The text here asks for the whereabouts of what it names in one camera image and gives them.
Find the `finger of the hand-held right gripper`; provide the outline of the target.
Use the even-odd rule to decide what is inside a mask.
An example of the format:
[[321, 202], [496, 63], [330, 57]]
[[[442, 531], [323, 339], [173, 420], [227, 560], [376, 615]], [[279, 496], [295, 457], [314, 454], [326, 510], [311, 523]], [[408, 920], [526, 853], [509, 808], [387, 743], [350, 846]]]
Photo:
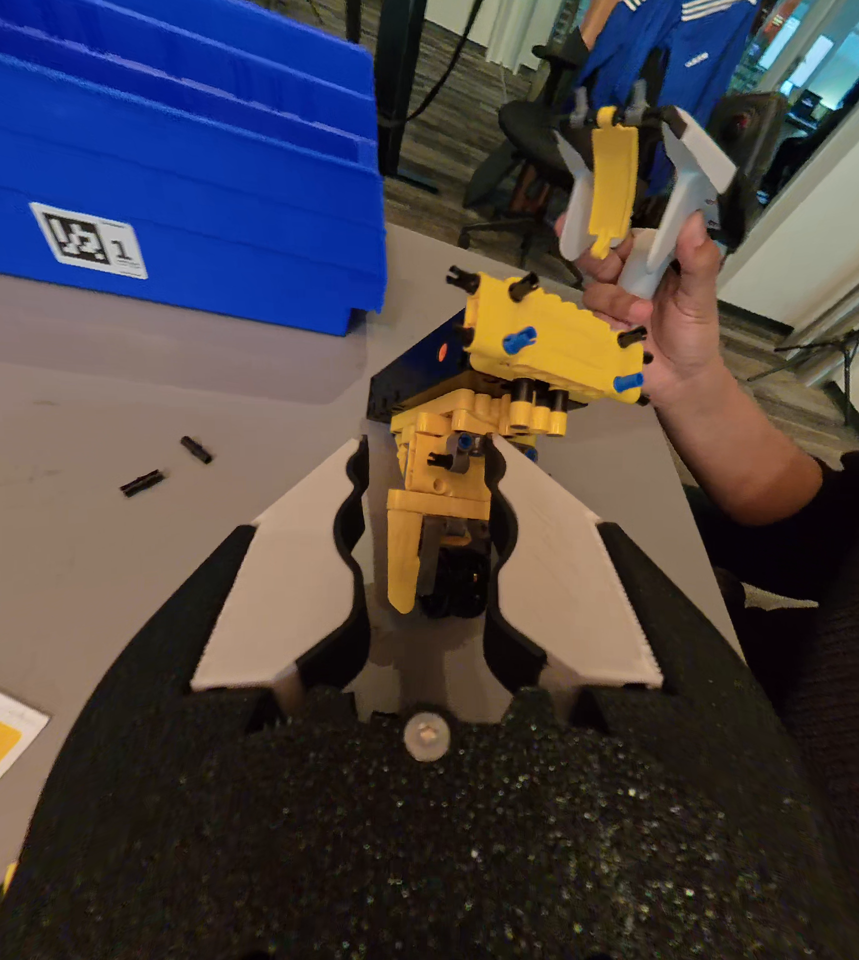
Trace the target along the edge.
[[594, 201], [595, 127], [564, 127], [554, 133], [558, 153], [572, 180], [565, 221], [559, 230], [559, 250], [567, 261], [591, 256], [597, 236], [590, 232]]
[[672, 189], [663, 211], [665, 218], [686, 218], [700, 211], [719, 218], [721, 198], [732, 186], [736, 165], [686, 110], [659, 109], [663, 150], [673, 168]]

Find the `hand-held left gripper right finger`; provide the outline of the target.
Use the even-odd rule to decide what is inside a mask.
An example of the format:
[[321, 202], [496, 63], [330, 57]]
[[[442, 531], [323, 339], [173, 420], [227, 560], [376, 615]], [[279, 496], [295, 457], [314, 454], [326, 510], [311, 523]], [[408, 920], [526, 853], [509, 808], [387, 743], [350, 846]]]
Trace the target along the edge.
[[600, 531], [601, 519], [501, 436], [489, 440], [491, 492], [484, 656], [508, 690], [536, 687], [549, 663], [577, 687], [664, 677]]

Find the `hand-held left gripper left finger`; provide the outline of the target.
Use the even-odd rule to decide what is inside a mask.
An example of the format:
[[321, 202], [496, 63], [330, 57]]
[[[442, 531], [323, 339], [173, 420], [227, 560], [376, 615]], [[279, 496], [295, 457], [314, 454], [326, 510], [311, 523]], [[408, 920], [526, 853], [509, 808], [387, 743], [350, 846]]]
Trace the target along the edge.
[[269, 690], [294, 710], [362, 673], [371, 625], [353, 551], [366, 529], [368, 440], [351, 438], [253, 522], [253, 536], [191, 679], [195, 693]]

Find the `yellow brick panel with axle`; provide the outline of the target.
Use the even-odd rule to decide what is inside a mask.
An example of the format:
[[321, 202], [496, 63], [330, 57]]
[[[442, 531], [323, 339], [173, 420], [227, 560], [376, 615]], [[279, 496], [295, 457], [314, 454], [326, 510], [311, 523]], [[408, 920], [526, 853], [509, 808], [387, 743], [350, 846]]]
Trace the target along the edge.
[[628, 106], [603, 106], [590, 117], [584, 87], [576, 91], [570, 128], [596, 128], [592, 136], [593, 202], [590, 233], [596, 236], [591, 257], [603, 260], [629, 232], [638, 191], [640, 128], [650, 104], [644, 79], [633, 83]]

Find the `yellow black toy brick model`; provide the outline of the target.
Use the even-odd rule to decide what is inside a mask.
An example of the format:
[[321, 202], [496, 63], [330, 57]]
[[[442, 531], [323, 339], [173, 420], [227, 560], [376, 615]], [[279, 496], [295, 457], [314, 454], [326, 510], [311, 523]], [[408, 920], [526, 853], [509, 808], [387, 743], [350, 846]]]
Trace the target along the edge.
[[366, 418], [388, 426], [401, 477], [386, 507], [390, 606], [474, 618], [490, 577], [488, 442], [535, 460], [537, 440], [564, 437], [571, 411], [640, 402], [652, 355], [644, 327], [615, 331], [534, 272], [452, 266], [446, 282], [464, 307], [371, 377]]

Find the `person's right hand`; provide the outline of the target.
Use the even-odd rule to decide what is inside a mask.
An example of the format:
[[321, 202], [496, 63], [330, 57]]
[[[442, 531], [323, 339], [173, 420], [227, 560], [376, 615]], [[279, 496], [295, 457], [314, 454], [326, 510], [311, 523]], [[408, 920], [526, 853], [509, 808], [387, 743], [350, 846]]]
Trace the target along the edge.
[[643, 298], [630, 294], [623, 280], [640, 238], [628, 236], [601, 259], [584, 251], [574, 266], [585, 279], [583, 306], [594, 316], [617, 332], [646, 329], [653, 359], [643, 374], [643, 392], [663, 416], [724, 370], [717, 301], [721, 252], [703, 214], [690, 214], [676, 240], [676, 266], [665, 270], [652, 298]]

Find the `black office chair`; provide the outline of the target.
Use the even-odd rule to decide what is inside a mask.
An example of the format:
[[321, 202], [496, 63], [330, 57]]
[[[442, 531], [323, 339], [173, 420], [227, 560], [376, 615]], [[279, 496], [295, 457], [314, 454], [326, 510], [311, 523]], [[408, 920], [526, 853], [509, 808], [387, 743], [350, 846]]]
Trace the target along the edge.
[[456, 246], [469, 249], [474, 234], [516, 234], [518, 265], [524, 268], [534, 242], [544, 241], [547, 252], [569, 275], [568, 284], [581, 290], [582, 275], [560, 252], [549, 214], [554, 197], [568, 197], [574, 185], [556, 144], [555, 130], [589, 51], [576, 29], [561, 45], [536, 45], [532, 53], [548, 65], [543, 87], [534, 100], [512, 100], [499, 108], [496, 120], [504, 141], [472, 174], [462, 205], [473, 209], [488, 203], [501, 184], [515, 173], [513, 189], [506, 205], [496, 210], [494, 219], [463, 225]]
[[780, 92], [753, 91], [724, 96], [711, 114], [708, 135], [753, 191], [772, 165], [788, 111], [789, 100]]

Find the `blue striped jacket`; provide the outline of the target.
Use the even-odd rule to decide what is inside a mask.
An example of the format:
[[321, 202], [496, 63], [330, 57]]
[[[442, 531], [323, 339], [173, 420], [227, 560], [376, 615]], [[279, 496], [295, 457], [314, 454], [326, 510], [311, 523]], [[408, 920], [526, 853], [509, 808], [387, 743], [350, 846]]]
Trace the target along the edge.
[[675, 106], [701, 126], [730, 85], [750, 39], [759, 3], [752, 1], [615, 2], [574, 82], [590, 105], [628, 102], [654, 56], [652, 106]]

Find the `black tripod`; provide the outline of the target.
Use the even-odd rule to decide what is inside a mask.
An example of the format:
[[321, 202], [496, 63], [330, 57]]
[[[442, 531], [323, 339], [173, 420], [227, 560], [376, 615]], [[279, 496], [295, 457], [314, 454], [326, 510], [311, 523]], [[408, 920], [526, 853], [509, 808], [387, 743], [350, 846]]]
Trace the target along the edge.
[[772, 369], [827, 394], [843, 425], [859, 439], [859, 410], [853, 399], [853, 376], [859, 355], [859, 330], [801, 344], [793, 357]]

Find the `wooden standing desk black legs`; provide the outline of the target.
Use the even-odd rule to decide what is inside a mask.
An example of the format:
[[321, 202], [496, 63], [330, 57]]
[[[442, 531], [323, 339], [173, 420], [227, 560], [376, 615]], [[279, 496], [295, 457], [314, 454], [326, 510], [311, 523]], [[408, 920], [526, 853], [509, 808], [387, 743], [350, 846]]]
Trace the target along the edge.
[[382, 1], [379, 5], [374, 54], [377, 164], [385, 179], [436, 195], [438, 187], [430, 179], [400, 168], [426, 7], [426, 1]]

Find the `blue plastic bin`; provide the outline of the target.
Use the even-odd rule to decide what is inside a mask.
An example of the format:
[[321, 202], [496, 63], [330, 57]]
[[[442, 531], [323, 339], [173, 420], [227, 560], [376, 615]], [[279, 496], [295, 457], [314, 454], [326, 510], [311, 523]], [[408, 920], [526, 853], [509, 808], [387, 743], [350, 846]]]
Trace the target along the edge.
[[0, 274], [346, 334], [388, 287], [372, 55], [250, 2], [0, 1]]

